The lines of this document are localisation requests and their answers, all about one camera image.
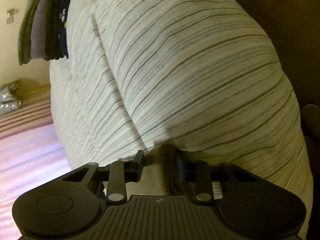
mattress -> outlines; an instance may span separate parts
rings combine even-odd
[[[71,0],[69,59],[50,65],[71,168],[172,140],[312,206],[300,111],[270,38],[234,0]]]

pink curtain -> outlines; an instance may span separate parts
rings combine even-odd
[[[0,240],[21,236],[11,214],[18,196],[70,171],[53,124],[45,125],[52,122],[49,105],[0,118]]]

beige wall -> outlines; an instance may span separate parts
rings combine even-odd
[[[39,59],[19,66],[18,35],[27,0],[0,0],[0,85],[22,79],[22,93],[49,84],[49,63]],[[6,24],[8,8],[18,8],[13,24]]]

black folded garment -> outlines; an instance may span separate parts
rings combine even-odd
[[[67,18],[71,0],[61,0],[59,22],[59,44],[64,57],[69,58],[67,46]]]
[[[47,14],[45,60],[63,58],[59,45],[59,22],[61,0],[52,0]]]

white striped fabric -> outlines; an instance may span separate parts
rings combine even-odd
[[[234,0],[71,0],[52,115],[72,168],[173,139],[298,195],[312,176],[300,112],[271,40]]]

